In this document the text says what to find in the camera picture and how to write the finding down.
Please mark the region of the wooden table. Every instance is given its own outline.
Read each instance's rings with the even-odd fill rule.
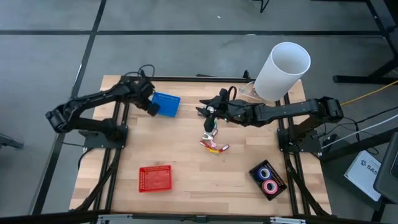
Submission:
[[[101,90],[111,88],[119,79],[116,75],[104,76]],[[230,148],[219,156],[199,144],[204,132],[204,119],[195,109],[202,106],[199,100],[213,98],[221,88],[228,89],[231,85],[239,88],[244,83],[154,82],[154,85],[156,91],[181,97],[180,107],[175,118],[150,117],[145,111],[130,107],[129,136],[121,153],[112,212],[292,215],[288,190],[270,202],[248,174],[255,165],[267,159],[287,183],[276,137],[277,121],[262,128],[244,128],[220,120],[215,141],[220,145],[229,144]],[[291,103],[305,101],[301,81],[289,91],[289,96]],[[239,93],[237,98],[246,99]],[[114,103],[97,107],[94,119],[111,118],[113,108]],[[305,118],[294,120],[299,123]],[[79,206],[96,185],[103,155],[104,149],[95,149],[82,160],[70,208]],[[330,212],[319,161],[307,153],[301,154],[301,161],[308,189],[323,209]],[[172,191],[139,193],[139,168],[165,164],[172,166]],[[302,213],[299,188],[295,189]],[[105,186],[100,208],[104,208],[107,192],[108,186]]]

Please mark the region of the pink tape roll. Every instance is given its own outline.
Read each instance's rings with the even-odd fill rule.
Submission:
[[[273,180],[267,180],[262,183],[262,189],[265,191],[267,194],[274,194],[278,191],[278,185],[275,181]]]

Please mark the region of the white cup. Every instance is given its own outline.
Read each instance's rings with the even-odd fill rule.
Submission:
[[[269,54],[254,88],[265,100],[280,100],[311,66],[311,57],[300,45],[283,42]]]

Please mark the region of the yellow cable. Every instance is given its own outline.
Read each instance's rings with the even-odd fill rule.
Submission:
[[[373,92],[370,92],[370,93],[368,93],[368,94],[365,94],[365,95],[363,95],[363,96],[360,96],[360,97],[358,97],[358,98],[355,98],[355,99],[353,99],[353,100],[349,100],[349,101],[344,102],[344,103],[342,103],[342,104],[340,104],[340,105],[341,105],[341,106],[345,106],[345,105],[347,105],[347,104],[350,104],[350,103],[355,102],[355,101],[357,101],[357,100],[360,100],[360,99],[362,99],[362,98],[365,98],[365,97],[367,97],[367,96],[370,96],[370,95],[372,95],[373,93],[380,92],[381,90],[383,90],[383,89],[385,89],[385,88],[389,88],[390,86],[394,85],[395,83],[398,83],[398,80],[395,81],[395,82],[393,82],[393,83],[390,83],[390,84],[388,84],[388,85],[386,85],[386,86],[384,86],[384,87],[382,87],[382,88],[380,88],[380,89],[378,89],[378,90],[375,90],[375,91],[373,91]]]

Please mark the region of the concrete floor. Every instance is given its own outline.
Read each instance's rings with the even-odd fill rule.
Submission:
[[[100,0],[0,0],[0,30],[91,30],[99,5]],[[391,18],[381,1],[375,1],[375,6],[385,25],[391,25]],[[278,0],[271,1],[263,14],[259,13],[259,7],[259,2],[250,0],[109,0],[99,30],[377,29],[372,15],[362,3]],[[0,35],[0,133],[25,142],[21,151],[4,147],[0,152],[2,217],[29,213],[55,137],[44,114],[67,100],[87,40],[87,35]],[[154,64],[157,75],[193,76],[202,73],[241,77],[247,69],[255,77],[272,47],[283,41],[302,45],[312,57],[312,67],[303,77],[307,98],[330,96],[346,101],[378,89],[381,86],[337,84],[331,78],[342,74],[365,76],[391,58],[388,46],[380,38],[104,35],[95,39],[79,95],[98,91],[103,75],[119,75],[136,70],[145,63]],[[345,115],[359,120],[396,106],[397,94],[396,87],[388,88],[345,106]],[[395,113],[397,111],[386,113],[361,127]],[[92,111],[85,114],[87,117],[91,115]],[[397,124],[397,121],[392,121],[373,129],[372,133]],[[350,131],[338,128],[335,133],[345,136]],[[70,133],[65,141],[82,143],[82,138],[77,133]],[[376,157],[381,160],[385,146],[378,149],[381,153]],[[80,155],[79,147],[63,147],[45,203],[45,213],[68,210]],[[325,180],[333,214],[370,220],[371,208],[330,181],[328,174],[325,174]],[[394,213],[396,209],[396,206],[387,206],[383,221],[398,223],[398,215]]]

